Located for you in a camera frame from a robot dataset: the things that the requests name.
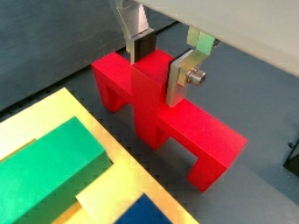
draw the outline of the screw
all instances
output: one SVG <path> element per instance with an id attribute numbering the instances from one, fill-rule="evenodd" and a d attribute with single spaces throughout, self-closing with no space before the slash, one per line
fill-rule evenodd
<path id="1" fill-rule="evenodd" d="M 198 67 L 196 67 L 189 73 L 188 73 L 188 82 L 193 83 L 196 86 L 201 86 L 202 83 L 206 81 L 208 74 L 204 72 Z"/>

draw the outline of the blue block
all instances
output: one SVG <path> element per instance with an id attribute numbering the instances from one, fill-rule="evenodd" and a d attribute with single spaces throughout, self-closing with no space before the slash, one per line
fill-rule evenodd
<path id="1" fill-rule="evenodd" d="M 146 194 L 122 215 L 117 224 L 169 224 L 172 223 L 164 212 L 149 199 Z"/>

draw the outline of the green tape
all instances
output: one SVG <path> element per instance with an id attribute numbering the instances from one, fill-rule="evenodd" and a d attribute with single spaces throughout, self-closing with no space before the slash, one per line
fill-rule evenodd
<path id="1" fill-rule="evenodd" d="M 214 40 L 216 38 L 202 31 L 197 45 L 197 50 L 208 55 L 212 55 Z"/>

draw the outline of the green block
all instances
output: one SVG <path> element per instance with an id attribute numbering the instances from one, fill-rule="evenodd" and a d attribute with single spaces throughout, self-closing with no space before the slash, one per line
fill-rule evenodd
<path id="1" fill-rule="evenodd" d="M 111 161 L 81 120 L 58 129 L 0 163 L 0 223 L 50 223 Z"/>

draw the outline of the red toy block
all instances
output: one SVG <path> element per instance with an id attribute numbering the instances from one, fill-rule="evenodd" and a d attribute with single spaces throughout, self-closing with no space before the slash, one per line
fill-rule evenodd
<path id="1" fill-rule="evenodd" d="M 157 150 L 173 137 L 198 157 L 189 180 L 206 191 L 229 169 L 248 139 L 190 101 L 169 107 L 166 83 L 174 58 L 155 51 L 133 66 L 117 53 L 93 63 L 101 98 L 114 113 L 127 103 L 135 110 L 135 131 Z"/>

